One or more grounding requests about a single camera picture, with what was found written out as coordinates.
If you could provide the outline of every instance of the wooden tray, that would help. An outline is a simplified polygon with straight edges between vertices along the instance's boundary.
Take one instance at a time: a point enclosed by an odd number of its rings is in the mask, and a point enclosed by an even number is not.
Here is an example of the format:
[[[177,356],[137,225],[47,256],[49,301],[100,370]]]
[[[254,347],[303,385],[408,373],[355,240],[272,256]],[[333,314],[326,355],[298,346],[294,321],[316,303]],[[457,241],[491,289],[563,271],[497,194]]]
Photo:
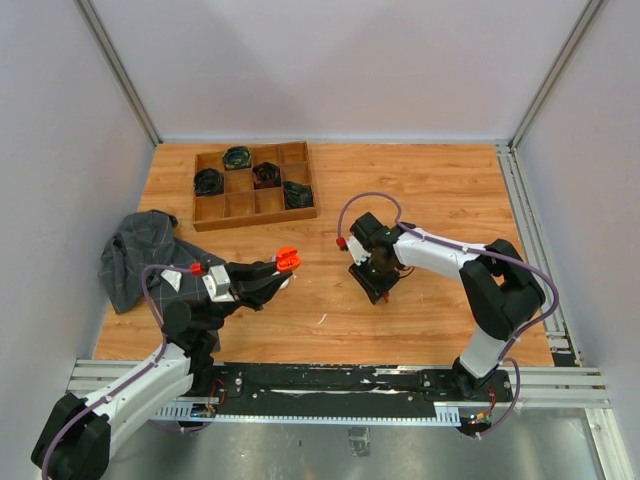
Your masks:
[[[193,194],[193,226],[197,232],[318,216],[307,142],[251,148],[251,168],[240,170],[224,170],[224,153],[196,155],[194,175],[205,168],[215,168],[224,175],[223,194],[210,197],[196,197]],[[263,162],[278,165],[283,182],[289,180],[310,185],[314,195],[313,206],[288,210],[285,208],[282,187],[255,190],[252,168]]]

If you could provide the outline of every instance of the folded gray fabric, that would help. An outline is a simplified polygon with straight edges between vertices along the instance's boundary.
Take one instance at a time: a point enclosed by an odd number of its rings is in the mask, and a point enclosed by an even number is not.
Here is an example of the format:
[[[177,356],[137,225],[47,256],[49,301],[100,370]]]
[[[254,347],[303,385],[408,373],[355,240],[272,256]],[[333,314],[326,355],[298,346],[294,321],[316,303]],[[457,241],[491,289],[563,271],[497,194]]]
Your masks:
[[[133,213],[122,220],[115,235],[102,252],[99,277],[116,313],[131,310],[142,297],[140,274],[147,265],[157,263],[188,268],[191,264],[222,259],[173,236],[178,220],[173,215],[151,210]],[[182,275],[179,291],[154,271],[147,280],[151,297],[160,313],[173,300],[204,300],[207,289],[202,277]]]

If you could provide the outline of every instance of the white wall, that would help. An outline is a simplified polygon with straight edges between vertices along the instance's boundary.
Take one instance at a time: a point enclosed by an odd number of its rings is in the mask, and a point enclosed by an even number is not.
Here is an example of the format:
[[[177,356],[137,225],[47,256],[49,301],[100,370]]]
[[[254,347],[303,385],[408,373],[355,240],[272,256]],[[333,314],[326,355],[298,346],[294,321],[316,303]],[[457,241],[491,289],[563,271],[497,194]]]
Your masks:
[[[0,477],[25,479],[152,150],[72,1],[0,2],[0,72]]]
[[[508,138],[585,0],[94,0],[165,139]]]
[[[640,3],[611,0],[520,149],[578,345],[640,472]]]

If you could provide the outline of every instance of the wooden table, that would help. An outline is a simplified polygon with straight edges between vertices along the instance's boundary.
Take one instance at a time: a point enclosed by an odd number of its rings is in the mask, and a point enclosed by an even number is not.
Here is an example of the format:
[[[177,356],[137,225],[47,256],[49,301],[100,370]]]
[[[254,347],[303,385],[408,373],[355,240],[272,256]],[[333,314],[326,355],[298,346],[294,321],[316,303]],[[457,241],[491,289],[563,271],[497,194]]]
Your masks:
[[[394,195],[403,219],[431,233],[468,242],[498,237],[522,251],[491,145],[310,145],[318,218],[197,233],[191,225],[195,155],[228,145],[164,144],[156,151],[140,210],[178,217],[176,236],[228,261],[268,260],[283,246],[298,248],[296,278],[262,312],[241,309],[220,331],[217,360],[449,365],[465,348],[475,323],[461,285],[416,270],[396,285],[386,305],[371,305],[349,275],[348,253],[338,250],[336,221],[353,195]],[[367,210],[391,225],[395,209],[364,198],[345,217]],[[160,342],[144,302],[107,313],[98,359],[143,359]],[[513,350],[523,365],[552,365],[540,325]]]

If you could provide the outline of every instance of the gray floor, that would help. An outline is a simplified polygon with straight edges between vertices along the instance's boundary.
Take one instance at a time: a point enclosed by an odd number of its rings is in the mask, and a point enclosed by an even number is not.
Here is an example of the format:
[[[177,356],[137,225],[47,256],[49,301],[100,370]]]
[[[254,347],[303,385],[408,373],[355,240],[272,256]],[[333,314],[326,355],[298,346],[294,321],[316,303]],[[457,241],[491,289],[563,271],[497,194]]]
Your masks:
[[[187,436],[145,426],[104,479],[602,479],[585,425],[581,411],[529,411],[479,442],[447,427],[374,426],[361,458],[346,426],[214,424]]]

